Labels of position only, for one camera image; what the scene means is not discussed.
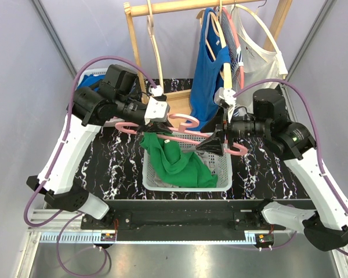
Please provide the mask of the white basket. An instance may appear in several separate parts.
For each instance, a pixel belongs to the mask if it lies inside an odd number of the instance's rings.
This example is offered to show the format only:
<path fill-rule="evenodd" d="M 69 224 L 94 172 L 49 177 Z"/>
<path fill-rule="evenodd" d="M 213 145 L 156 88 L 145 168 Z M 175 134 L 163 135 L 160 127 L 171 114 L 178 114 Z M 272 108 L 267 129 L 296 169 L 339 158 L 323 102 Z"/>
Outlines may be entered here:
<path fill-rule="evenodd" d="M 178 142 L 183 152 L 193 151 L 194 145 Z M 144 149 L 143 156 L 143 185 L 151 191 L 163 192 L 220 192 L 230 189 L 232 184 L 231 156 L 226 153 L 223 156 L 213 155 L 208 152 L 193 151 L 195 153 L 207 153 L 209 162 L 215 167 L 215 174 L 218 176 L 216 188 L 157 188 L 153 186 L 154 169 L 149 161 L 149 154 Z"/>
<path fill-rule="evenodd" d="M 85 70 L 79 79 L 78 85 L 81 83 L 81 80 L 83 79 L 83 77 L 85 75 L 90 75 L 90 74 L 94 74 L 94 75 L 105 75 L 107 72 L 107 68 L 95 68 L 95 69 L 87 69 Z"/>

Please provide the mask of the green tank top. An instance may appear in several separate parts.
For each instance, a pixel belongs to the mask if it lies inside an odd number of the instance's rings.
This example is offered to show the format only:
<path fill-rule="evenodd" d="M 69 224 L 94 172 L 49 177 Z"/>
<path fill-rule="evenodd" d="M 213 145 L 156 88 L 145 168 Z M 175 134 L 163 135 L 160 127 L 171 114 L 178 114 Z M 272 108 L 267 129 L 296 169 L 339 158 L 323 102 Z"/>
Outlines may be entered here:
<path fill-rule="evenodd" d="M 195 152 L 183 152 L 178 142 L 145 133 L 140 146 L 149 154 L 149 161 L 162 182 L 181 188 L 216 187 L 218 176 L 212 174 Z"/>

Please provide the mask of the white centre basket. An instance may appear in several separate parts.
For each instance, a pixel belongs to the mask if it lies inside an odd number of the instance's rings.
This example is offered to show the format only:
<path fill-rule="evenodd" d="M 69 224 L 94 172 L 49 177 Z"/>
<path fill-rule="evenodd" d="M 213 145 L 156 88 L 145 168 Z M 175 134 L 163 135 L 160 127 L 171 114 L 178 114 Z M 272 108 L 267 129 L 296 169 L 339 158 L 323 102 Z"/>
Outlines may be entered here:
<path fill-rule="evenodd" d="M 183 152 L 193 151 L 194 145 L 178 142 Z M 143 156 L 143 185 L 151 191 L 163 192 L 220 192 L 230 189 L 232 184 L 231 156 L 226 153 L 223 156 L 213 155 L 208 152 L 193 151 L 195 153 L 207 153 L 209 162 L 215 167 L 215 174 L 218 176 L 216 188 L 157 188 L 153 186 L 154 169 L 149 161 L 149 154 L 144 149 Z"/>

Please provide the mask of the white tank top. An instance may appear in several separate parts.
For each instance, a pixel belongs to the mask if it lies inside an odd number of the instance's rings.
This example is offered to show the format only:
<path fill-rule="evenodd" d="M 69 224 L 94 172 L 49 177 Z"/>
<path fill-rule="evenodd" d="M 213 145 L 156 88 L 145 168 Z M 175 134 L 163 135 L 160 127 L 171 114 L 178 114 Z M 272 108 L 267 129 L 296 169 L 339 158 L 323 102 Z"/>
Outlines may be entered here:
<path fill-rule="evenodd" d="M 247 87 L 257 81 L 264 79 L 284 79 L 288 70 L 285 66 L 282 52 L 265 51 L 247 34 L 240 16 L 240 10 L 236 9 L 231 13 L 231 18 L 237 32 L 240 43 L 242 66 L 244 78 L 233 78 L 233 90 L 241 90 L 240 82 Z"/>

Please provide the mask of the white rear basket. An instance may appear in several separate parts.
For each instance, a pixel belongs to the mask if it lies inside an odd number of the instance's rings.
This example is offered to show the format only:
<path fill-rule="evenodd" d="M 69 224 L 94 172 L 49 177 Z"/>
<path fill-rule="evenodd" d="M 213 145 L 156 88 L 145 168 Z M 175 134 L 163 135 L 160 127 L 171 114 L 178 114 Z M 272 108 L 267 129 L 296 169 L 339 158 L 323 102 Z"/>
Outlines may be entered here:
<path fill-rule="evenodd" d="M 95 68 L 95 69 L 87 69 L 85 70 L 79 79 L 78 85 L 81 83 L 81 80 L 83 79 L 83 77 L 85 75 L 90 75 L 90 74 L 94 74 L 94 75 L 105 75 L 107 72 L 107 68 Z"/>

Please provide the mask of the beige plastic hanger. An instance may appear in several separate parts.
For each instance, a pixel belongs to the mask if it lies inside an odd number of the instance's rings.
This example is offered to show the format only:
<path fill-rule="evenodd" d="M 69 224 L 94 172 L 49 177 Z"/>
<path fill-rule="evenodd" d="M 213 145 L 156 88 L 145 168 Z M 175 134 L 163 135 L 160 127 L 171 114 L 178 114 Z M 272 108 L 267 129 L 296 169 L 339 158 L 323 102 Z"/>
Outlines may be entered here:
<path fill-rule="evenodd" d="M 147 7 L 148 7 L 147 31 L 148 31 L 148 35 L 151 39 L 151 44 L 153 46 L 153 51 L 154 51 L 154 55 L 155 55 L 155 59 L 156 59 L 156 63 L 157 63 L 158 78 L 159 78 L 159 83 L 160 83 L 159 85 L 161 87 L 164 87 L 164 81 L 163 81 L 163 76 L 162 76 L 162 65 L 161 65 L 161 59 L 160 59 L 157 41 L 155 38 L 153 10 L 152 10 L 152 5 L 151 5 L 150 0 L 147 0 Z"/>

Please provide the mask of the cream wooden hanger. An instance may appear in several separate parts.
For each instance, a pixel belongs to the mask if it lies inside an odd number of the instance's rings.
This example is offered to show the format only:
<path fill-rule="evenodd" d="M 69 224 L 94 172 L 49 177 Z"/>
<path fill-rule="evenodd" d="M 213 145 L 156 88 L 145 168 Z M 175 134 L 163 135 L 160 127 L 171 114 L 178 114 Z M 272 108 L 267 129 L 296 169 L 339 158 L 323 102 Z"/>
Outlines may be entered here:
<path fill-rule="evenodd" d="M 220 45 L 222 49 L 224 49 L 227 47 L 227 44 L 218 17 L 215 12 L 210 12 L 210 17 L 212 20 L 214 33 L 219 37 Z M 223 88 L 232 88 L 231 65 L 229 61 L 223 64 Z"/>

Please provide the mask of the folded blue cloth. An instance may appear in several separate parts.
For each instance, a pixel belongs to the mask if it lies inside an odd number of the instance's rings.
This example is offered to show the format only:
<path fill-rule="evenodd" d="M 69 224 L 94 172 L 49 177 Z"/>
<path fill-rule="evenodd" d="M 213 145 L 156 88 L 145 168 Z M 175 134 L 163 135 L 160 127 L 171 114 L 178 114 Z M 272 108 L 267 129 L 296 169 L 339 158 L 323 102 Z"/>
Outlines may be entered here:
<path fill-rule="evenodd" d="M 97 91 L 99 88 L 99 83 L 103 80 L 105 75 L 85 75 L 81 80 L 81 83 L 78 85 L 80 87 L 90 87 L 92 90 Z"/>

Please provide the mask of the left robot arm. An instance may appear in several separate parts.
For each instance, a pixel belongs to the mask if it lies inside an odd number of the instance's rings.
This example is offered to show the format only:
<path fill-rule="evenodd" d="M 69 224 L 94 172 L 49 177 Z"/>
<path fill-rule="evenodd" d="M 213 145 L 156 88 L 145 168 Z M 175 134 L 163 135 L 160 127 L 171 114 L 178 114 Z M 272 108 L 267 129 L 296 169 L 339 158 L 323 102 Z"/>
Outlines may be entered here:
<path fill-rule="evenodd" d="M 137 73 L 118 64 L 108 67 L 104 77 L 78 87 L 67 108 L 62 133 L 43 170 L 27 178 L 35 194 L 58 211 L 78 211 L 93 217 L 100 229 L 113 224 L 109 206 L 74 184 L 74 176 L 85 154 L 106 122 L 112 118 L 137 124 L 144 131 L 167 131 L 169 105 L 161 85 L 152 84 L 150 100 L 143 104 L 135 86 Z"/>

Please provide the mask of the wooden clothes rack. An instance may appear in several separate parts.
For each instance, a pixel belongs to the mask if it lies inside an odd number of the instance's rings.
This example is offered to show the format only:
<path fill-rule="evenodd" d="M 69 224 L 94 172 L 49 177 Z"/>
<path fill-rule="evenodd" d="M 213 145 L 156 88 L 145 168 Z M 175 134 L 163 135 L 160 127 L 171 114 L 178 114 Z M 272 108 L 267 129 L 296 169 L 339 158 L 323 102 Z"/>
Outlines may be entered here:
<path fill-rule="evenodd" d="M 171 2 L 163 2 L 163 3 L 155 3 L 152 5 L 153 14 L 161 14 L 161 13 L 171 13 L 171 12 L 181 12 L 185 10 L 195 10 L 200 8 L 210 8 L 213 6 L 222 7 L 223 4 L 231 5 L 231 4 L 242 4 L 249 2 L 257 2 L 257 1 L 216 1 L 216 0 L 203 0 L 203 1 L 171 1 Z M 273 33 L 273 30 L 281 32 L 281 29 L 284 25 L 287 14 L 290 10 L 292 1 L 279 1 L 277 8 L 274 13 L 273 20 L 271 22 L 271 26 L 269 28 L 270 32 Z M 148 16 L 148 7 L 146 5 L 140 6 L 131 6 L 129 2 L 124 3 L 124 11 L 126 16 L 126 21 L 128 24 L 129 35 L 132 43 L 133 54 L 135 58 L 135 62 L 137 65 L 141 66 L 139 47 L 136 40 L 135 27 L 133 23 L 134 17 L 140 16 Z M 169 101 L 170 105 L 173 108 L 174 113 L 184 114 L 185 112 L 190 111 L 189 98 L 190 98 L 191 90 L 182 90 L 169 94 L 165 94 L 167 96 L 167 101 Z"/>

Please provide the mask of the cream hanger under white top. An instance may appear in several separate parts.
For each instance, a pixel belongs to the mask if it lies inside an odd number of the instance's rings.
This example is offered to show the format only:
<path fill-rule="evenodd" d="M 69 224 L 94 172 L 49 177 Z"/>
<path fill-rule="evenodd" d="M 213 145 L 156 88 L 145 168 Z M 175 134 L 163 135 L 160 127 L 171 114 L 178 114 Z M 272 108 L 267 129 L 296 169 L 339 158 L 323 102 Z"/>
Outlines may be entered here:
<path fill-rule="evenodd" d="M 263 22 L 263 20 L 255 12 L 245 7 L 244 5 L 240 5 L 239 3 L 236 3 L 234 7 L 236 9 L 242 9 L 248 12 L 256 20 L 256 22 L 261 26 L 261 28 L 266 34 L 266 40 L 264 42 L 264 46 L 262 47 L 263 50 L 270 51 L 270 52 L 277 52 L 277 53 L 281 52 L 277 46 L 277 43 L 274 37 L 279 35 L 279 31 L 273 30 L 273 33 L 271 33 L 269 28 Z"/>

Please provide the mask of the blue tank top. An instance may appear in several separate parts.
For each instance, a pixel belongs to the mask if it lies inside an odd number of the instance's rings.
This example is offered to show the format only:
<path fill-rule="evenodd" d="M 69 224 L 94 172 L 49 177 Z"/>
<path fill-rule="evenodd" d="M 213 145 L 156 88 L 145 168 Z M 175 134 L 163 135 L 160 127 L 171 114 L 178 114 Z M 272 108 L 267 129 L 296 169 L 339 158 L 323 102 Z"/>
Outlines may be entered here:
<path fill-rule="evenodd" d="M 203 11 L 202 27 L 198 49 L 197 64 L 190 93 L 191 116 L 199 120 L 200 125 L 192 131 L 200 131 L 218 111 L 214 103 L 214 94 L 223 86 L 221 70 L 223 64 L 230 61 L 228 47 L 222 49 L 219 37 L 214 33 L 210 12 Z"/>

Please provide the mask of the grey tank top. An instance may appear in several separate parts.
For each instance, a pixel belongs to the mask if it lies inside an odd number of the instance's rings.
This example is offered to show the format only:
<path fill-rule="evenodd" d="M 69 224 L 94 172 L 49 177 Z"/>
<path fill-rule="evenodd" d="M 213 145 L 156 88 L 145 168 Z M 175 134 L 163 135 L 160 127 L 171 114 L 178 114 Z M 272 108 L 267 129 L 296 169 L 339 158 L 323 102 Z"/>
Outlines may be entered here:
<path fill-rule="evenodd" d="M 170 173 L 164 166 L 154 167 L 153 186 L 157 188 L 216 188 L 218 176 L 207 153 L 192 153 L 188 162 L 179 164 L 182 169 Z"/>

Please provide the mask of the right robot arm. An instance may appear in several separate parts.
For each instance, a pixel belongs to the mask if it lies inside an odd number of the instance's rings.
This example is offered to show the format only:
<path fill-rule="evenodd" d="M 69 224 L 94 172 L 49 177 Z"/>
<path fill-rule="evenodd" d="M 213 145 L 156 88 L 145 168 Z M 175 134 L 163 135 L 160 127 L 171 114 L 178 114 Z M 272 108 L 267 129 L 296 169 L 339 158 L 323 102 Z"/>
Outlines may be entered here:
<path fill-rule="evenodd" d="M 348 244 L 348 199 L 330 181 L 328 170 L 318 158 L 318 143 L 308 128 L 289 120 L 285 98 L 275 89 L 254 92 L 252 112 L 235 116 L 234 91 L 219 89 L 213 101 L 227 110 L 226 123 L 216 125 L 214 133 L 196 147 L 224 155 L 237 137 L 261 137 L 267 148 L 294 173 L 314 204 L 304 210 L 265 199 L 252 209 L 251 220 L 257 229 L 279 225 L 305 235 L 321 251 L 338 250 Z"/>

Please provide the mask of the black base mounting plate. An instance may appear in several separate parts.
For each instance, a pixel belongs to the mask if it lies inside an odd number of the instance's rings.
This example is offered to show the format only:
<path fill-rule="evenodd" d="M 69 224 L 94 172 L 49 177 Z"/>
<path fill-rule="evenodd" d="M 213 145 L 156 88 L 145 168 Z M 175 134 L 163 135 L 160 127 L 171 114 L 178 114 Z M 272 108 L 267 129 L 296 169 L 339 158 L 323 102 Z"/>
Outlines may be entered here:
<path fill-rule="evenodd" d="M 270 232 L 282 227 L 267 224 L 253 211 L 259 200 L 114 200 L 104 221 L 84 216 L 81 229 L 117 228 L 118 242 L 244 240 L 243 232 Z"/>

